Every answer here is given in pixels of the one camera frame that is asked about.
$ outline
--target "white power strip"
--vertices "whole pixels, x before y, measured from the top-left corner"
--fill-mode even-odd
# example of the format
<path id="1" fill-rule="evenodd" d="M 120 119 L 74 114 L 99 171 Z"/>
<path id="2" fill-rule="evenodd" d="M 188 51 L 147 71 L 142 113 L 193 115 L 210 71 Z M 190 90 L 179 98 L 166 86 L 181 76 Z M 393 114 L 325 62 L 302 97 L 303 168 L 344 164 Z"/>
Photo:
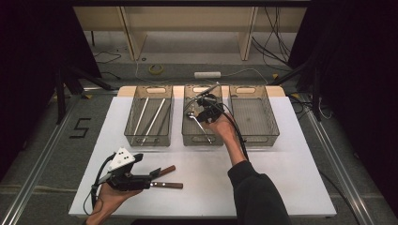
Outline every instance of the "white power strip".
<path id="1" fill-rule="evenodd" d="M 222 74 L 220 72 L 195 72 L 195 79 L 208 79 L 208 78 L 220 78 Z"/>

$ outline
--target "wooden handle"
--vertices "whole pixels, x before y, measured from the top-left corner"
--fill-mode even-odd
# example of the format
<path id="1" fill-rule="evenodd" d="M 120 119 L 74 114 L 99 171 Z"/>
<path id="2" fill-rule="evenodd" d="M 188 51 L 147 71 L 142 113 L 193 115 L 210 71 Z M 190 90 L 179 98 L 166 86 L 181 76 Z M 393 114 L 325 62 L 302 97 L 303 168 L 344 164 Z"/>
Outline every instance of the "wooden handle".
<path id="1" fill-rule="evenodd" d="M 175 170 L 176 170 L 176 166 L 175 166 L 175 165 L 170 166 L 170 167 L 167 167 L 166 169 L 161 170 L 161 172 L 159 172 L 159 176 L 158 176 L 158 177 L 164 176 L 164 175 L 166 175 L 167 173 L 173 172 L 173 171 L 175 171 Z"/>
<path id="2" fill-rule="evenodd" d="M 184 187 L 182 183 L 166 183 L 166 182 L 152 182 L 150 186 L 154 188 L 178 188 L 178 189 L 182 189 Z"/>

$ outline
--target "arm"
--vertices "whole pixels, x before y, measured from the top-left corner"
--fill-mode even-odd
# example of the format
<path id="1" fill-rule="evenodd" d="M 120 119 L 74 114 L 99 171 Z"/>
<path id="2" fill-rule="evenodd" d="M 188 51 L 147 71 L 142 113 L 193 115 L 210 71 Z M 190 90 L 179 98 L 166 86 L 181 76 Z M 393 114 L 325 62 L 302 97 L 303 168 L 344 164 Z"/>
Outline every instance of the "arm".
<path id="1" fill-rule="evenodd" d="M 119 191 L 112 189 L 107 183 L 102 184 L 93 213 L 85 224 L 102 224 L 125 200 L 141 192 L 142 190 Z"/>
<path id="2" fill-rule="evenodd" d="M 238 224 L 291 224 L 278 189 L 268 176 L 256 172 L 243 156 L 229 120 L 222 115 L 208 127 L 221 136 L 231 159 L 233 167 L 228 176 L 234 188 Z"/>

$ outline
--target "black long sleeve shirt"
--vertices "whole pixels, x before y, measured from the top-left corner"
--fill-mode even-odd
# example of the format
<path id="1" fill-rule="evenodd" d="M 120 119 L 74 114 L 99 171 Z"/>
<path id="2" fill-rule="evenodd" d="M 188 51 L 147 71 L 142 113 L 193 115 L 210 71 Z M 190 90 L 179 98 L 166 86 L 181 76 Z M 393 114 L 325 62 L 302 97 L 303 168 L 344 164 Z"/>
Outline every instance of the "black long sleeve shirt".
<path id="1" fill-rule="evenodd" d="M 237 223 L 291 224 L 278 189 L 265 174 L 256 172 L 248 161 L 241 161 L 228 171 L 234 188 Z"/>

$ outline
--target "white table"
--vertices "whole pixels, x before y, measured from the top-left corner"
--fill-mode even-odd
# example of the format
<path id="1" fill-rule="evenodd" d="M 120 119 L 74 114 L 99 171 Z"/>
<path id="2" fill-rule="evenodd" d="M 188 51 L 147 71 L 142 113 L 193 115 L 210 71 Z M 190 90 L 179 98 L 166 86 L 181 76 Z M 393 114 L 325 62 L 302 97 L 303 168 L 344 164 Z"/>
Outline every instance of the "white table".
<path id="1" fill-rule="evenodd" d="M 267 174 L 280 191 L 291 217 L 331 217 L 336 211 L 314 164 L 299 122 L 288 97 L 270 97 L 281 132 L 272 147 L 248 147 L 248 155 L 259 173 Z M 134 174 L 148 174 L 176 165 L 163 182 L 183 183 L 183 189 L 151 188 L 124 202 L 113 216 L 132 218 L 233 218 L 236 216 L 233 190 L 227 171 L 231 168 L 225 146 L 194 147 L 182 142 L 183 98 L 175 97 L 170 147 L 130 147 L 124 136 L 132 97 L 114 97 L 97 144 L 88 163 L 69 214 L 85 217 L 84 199 L 102 162 L 124 146 L 133 154 L 144 153 L 132 168 Z M 91 201 L 85 208 L 91 212 Z"/>

